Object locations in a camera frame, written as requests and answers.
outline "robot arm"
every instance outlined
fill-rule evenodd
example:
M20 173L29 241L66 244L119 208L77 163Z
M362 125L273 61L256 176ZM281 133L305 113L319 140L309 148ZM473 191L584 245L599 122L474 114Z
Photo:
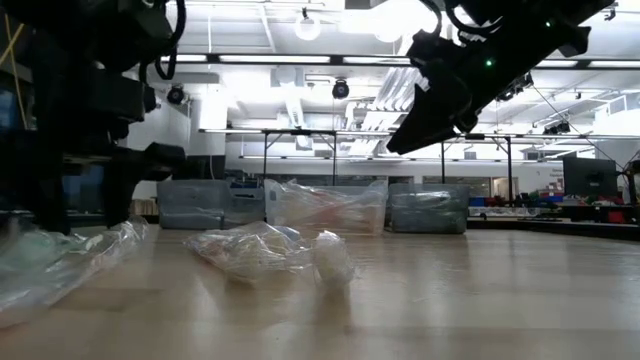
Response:
M102 205L112 226L129 217L141 180L163 180L184 162L184 149L176 146L118 146L129 125L155 109L148 65L164 79L174 75L186 22L185 1L177 5L172 30L166 0L3 0L9 15L35 29L29 57L37 130L0 133L1 180L5 194L45 230L70 231L62 176L78 174L84 164L104 167ZM160 58L167 55L165 72ZM140 81L122 76L136 65Z
M432 0L421 0L440 16ZM565 57L587 51L591 28L582 22L614 0L445 0L447 16L462 32L484 40L458 46L439 35L420 31L407 56L429 89L416 87L413 109L387 148L405 154L468 133L484 107L514 81L556 49ZM462 24L454 13L461 6L478 24Z

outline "clear plastic sheet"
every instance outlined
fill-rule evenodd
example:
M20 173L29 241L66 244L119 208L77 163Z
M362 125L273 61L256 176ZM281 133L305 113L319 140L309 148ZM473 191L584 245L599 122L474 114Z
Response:
M328 231L305 240L294 229L254 222L194 235L185 245L230 280L245 283L260 282L275 271L300 273L310 268L323 285L336 287L354 274L344 240Z
M0 328L29 321L97 272L116 266L147 233L140 217L91 238L23 231L13 222L0 240Z
M388 195L384 181L368 187L311 187L295 180L265 181L267 219L304 235L324 230L349 235L380 235Z

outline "yellow cable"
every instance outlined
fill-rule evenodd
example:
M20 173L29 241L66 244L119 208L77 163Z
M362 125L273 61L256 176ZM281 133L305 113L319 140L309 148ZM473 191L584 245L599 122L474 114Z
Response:
M20 24L20 26L18 26L18 30L16 30L16 33L13 34L13 37L9 41L9 45L7 45L7 48L2 53L2 56L0 56L0 65L4 64L4 61L7 59L7 56L9 55L9 52L13 50L13 45L15 45L16 40L18 40L18 36L20 36L20 33L22 32L23 28L24 28L24 24Z
M11 43L11 26L9 24L9 16L4 14L4 23L7 28L7 40L9 40L9 54L11 54L11 67L13 68L13 79L16 82L16 95L18 96L18 105L20 106L20 115L22 116L22 124L24 124L25 130L27 129L27 116L24 112L24 105L22 104L22 93L20 92L20 79L18 78L18 68L16 67L16 57L13 53L13 44Z

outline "white pendant light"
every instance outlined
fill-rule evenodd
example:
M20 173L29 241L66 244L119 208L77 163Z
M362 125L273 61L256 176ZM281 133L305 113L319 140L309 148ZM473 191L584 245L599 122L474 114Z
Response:
M320 27L320 20L312 15L298 17L294 25L296 36L305 41L312 41L318 38L321 31Z

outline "crumpled plastic bag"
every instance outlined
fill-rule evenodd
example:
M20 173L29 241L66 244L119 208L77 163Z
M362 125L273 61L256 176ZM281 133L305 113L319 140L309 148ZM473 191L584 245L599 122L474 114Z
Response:
M254 222L206 231L189 237L185 245L230 280L245 283L264 280L274 271L311 268L322 284L335 287L349 283L355 272L344 239L328 231L305 240L294 229Z
M24 231L12 222L0 238L0 328L29 321L132 254L148 225L131 218L84 238L41 230Z

